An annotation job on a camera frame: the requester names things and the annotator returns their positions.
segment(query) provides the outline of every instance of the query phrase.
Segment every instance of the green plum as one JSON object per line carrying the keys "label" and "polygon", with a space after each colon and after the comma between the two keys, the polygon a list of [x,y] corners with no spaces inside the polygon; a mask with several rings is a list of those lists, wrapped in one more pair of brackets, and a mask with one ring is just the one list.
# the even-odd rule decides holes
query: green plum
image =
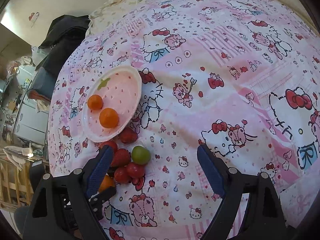
{"label": "green plum", "polygon": [[150,161],[151,155],[148,149],[136,146],[132,150],[131,157],[134,163],[145,165]]}

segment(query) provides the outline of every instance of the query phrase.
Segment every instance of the tablecloth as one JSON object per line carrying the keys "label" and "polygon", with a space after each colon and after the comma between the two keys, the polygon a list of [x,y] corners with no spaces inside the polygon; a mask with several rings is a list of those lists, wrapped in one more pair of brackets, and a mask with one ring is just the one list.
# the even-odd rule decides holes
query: tablecloth
{"label": "tablecloth", "polygon": [[[319,42],[276,0],[146,0],[63,66],[49,115],[51,172],[96,156],[81,125],[87,92],[110,68],[132,65],[143,83],[129,123],[139,138],[124,147],[143,145],[152,158],[144,178],[117,185],[105,203],[111,239],[201,238],[221,201],[196,158],[203,143],[243,173],[267,172],[297,223],[317,190],[290,186],[319,180]],[[230,237],[246,204],[244,195]]]}

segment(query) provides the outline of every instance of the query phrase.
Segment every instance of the wooden crate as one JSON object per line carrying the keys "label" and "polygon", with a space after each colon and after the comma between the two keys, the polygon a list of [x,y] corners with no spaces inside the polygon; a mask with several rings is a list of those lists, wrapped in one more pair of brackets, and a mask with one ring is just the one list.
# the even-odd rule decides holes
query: wooden crate
{"label": "wooden crate", "polygon": [[29,181],[27,162],[22,171],[11,162],[0,158],[0,207],[15,209],[30,205],[33,190]]}

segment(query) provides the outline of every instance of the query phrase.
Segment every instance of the orange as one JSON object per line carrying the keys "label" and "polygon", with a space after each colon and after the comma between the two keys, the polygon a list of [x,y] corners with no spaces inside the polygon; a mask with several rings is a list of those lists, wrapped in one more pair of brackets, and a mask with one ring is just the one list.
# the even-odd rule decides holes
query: orange
{"label": "orange", "polygon": [[104,179],[99,187],[99,193],[107,189],[108,187],[115,187],[115,182],[113,178],[109,177],[108,175],[104,176]]}
{"label": "orange", "polygon": [[100,110],[103,107],[103,100],[101,96],[93,95],[89,97],[87,104],[91,110]]}
{"label": "orange", "polygon": [[105,108],[100,113],[99,122],[104,128],[114,128],[119,122],[118,113],[112,108]]}

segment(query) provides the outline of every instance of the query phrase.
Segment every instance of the pink plate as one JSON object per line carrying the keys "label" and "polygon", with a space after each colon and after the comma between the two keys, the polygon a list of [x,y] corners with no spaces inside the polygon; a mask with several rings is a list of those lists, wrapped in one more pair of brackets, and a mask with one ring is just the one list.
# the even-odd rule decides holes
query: pink plate
{"label": "pink plate", "polygon": [[103,128],[99,122],[102,110],[90,110],[87,103],[82,110],[82,126],[86,136],[93,142],[104,142],[112,139],[129,123],[141,98],[142,81],[139,72],[131,66],[112,68],[91,87],[88,97],[100,95],[103,107],[113,108],[119,115],[115,128]]}

